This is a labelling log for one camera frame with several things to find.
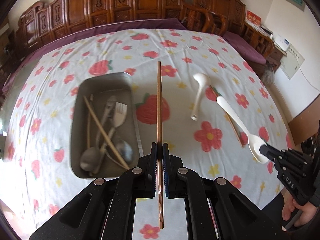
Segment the white wall calendar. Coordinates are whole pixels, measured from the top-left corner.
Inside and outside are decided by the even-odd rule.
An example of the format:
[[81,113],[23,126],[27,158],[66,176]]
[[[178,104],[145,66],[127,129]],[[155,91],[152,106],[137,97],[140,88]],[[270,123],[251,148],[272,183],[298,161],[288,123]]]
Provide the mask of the white wall calendar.
[[305,59],[302,54],[292,44],[290,44],[286,51],[286,56],[283,56],[280,61],[280,68],[287,78],[291,80],[304,61]]

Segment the purple seat cushion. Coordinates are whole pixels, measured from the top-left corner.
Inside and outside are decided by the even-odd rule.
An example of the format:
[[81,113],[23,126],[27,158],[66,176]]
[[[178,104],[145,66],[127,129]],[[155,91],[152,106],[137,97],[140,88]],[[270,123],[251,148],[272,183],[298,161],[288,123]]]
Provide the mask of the purple seat cushion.
[[227,31],[223,38],[242,56],[246,61],[249,60],[258,64],[265,64],[266,59],[259,54],[249,43],[240,35]]

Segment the red card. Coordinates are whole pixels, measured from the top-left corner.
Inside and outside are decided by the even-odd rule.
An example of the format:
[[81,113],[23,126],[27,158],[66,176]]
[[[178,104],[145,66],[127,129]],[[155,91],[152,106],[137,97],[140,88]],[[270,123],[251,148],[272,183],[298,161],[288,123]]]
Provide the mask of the red card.
[[261,17],[256,15],[255,13],[253,13],[250,10],[246,11],[246,18],[245,18],[246,22],[252,24],[252,25],[256,25],[256,26],[260,26],[261,25]]

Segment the wooden side table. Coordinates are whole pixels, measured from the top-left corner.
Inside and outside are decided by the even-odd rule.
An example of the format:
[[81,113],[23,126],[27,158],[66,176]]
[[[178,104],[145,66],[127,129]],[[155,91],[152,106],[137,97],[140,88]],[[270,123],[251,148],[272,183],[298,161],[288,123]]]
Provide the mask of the wooden side table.
[[287,53],[274,43],[274,50],[266,58],[266,61],[272,66],[274,72],[280,67],[283,57],[287,57]]

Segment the carved wooden bench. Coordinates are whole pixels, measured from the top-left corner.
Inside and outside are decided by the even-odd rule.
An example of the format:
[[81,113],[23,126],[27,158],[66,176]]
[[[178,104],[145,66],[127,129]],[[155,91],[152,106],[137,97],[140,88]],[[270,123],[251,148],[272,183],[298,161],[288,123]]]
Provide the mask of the carved wooden bench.
[[180,18],[184,0],[38,1],[18,20],[17,48],[26,54],[92,27],[133,20]]

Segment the floral strawberry tablecloth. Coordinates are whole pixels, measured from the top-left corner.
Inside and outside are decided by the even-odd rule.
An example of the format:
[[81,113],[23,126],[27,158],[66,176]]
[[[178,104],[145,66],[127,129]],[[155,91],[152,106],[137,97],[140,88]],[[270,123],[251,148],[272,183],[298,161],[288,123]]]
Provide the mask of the floral strawberry tablecloth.
[[259,208],[283,186],[272,163],[258,163],[247,138],[240,144],[207,86],[198,120],[190,118],[198,83],[206,74],[253,134],[272,146],[290,146],[272,96],[249,64],[223,38],[173,29],[134,29],[98,34],[51,49],[15,78],[1,118],[7,128],[1,161],[4,214],[22,239],[56,214],[89,184],[71,169],[70,136],[79,86],[91,77],[131,76],[140,141],[148,154],[156,139],[157,63],[163,82],[163,139],[186,167],[222,176]]

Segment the brown wooden chopstick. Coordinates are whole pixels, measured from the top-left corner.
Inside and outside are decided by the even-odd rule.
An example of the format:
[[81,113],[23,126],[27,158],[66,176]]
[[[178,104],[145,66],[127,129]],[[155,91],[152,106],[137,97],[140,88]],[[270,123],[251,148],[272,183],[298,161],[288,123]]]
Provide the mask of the brown wooden chopstick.
[[[213,94],[216,96],[216,98],[217,98],[217,97],[218,97],[218,94],[217,94],[217,92],[214,90],[214,88],[213,88],[211,85],[209,85],[209,88],[210,88],[210,90],[212,91],[212,93],[213,93]],[[228,115],[228,113],[227,113],[226,111],[224,111],[224,113],[225,113],[225,115],[227,116],[227,120],[228,120],[229,123],[231,124],[231,127],[232,127],[232,129],[233,129],[233,131],[234,131],[234,133],[235,133],[235,136],[236,136],[239,144],[240,144],[240,147],[241,147],[241,148],[244,148],[244,146],[243,146],[242,143],[241,143],[240,136],[239,136],[239,134],[238,134],[238,132],[237,132],[237,130],[236,130],[236,127],[234,126],[234,124],[233,124],[233,122],[232,122],[232,120],[231,120],[231,117]]]
[[161,62],[157,63],[157,191],[158,191],[158,221],[159,228],[164,229],[163,215],[163,150],[162,150],[162,69]]

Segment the grey metal tray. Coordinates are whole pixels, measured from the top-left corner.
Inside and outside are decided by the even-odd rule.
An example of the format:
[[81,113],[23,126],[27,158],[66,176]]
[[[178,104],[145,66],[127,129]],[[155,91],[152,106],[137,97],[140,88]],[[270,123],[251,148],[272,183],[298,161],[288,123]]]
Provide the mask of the grey metal tray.
[[[112,162],[107,155],[105,155],[100,171],[97,174],[84,171],[80,167],[80,158],[84,151],[87,150],[86,132],[88,109],[83,100],[83,96],[91,103],[99,121],[103,116],[105,105],[109,97],[114,95],[116,96],[116,102],[126,104],[126,119],[124,123],[116,129],[111,141],[114,144],[114,141],[117,138],[123,139],[132,147],[133,162],[129,164],[130,168],[135,167],[138,163],[138,159],[143,156],[131,86],[131,76],[125,72],[91,77],[83,81],[79,86],[78,95],[75,101],[70,145],[71,169],[77,177],[81,179],[94,177],[113,178],[120,176],[125,171],[124,168]],[[106,133],[108,133],[112,127],[113,113],[114,109],[103,126]],[[97,130],[98,128],[91,117],[91,147],[95,146]],[[101,134],[99,147],[101,147],[104,142],[104,137]],[[107,149],[110,156],[120,162],[112,150],[109,147],[107,147]]]

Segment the metal fork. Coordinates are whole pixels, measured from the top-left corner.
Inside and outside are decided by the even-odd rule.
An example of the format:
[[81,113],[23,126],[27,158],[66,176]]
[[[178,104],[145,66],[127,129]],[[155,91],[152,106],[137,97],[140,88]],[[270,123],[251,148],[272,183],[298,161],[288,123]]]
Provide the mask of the metal fork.
[[[116,102],[116,105],[114,107],[114,113],[113,113],[113,118],[112,118],[112,127],[108,133],[108,136],[110,139],[112,139],[116,129],[121,126],[127,115],[127,105]],[[107,155],[107,143],[104,142],[102,146],[100,147],[100,159],[97,167],[93,171],[93,174],[97,174],[100,171],[101,165],[103,163],[104,157]]]

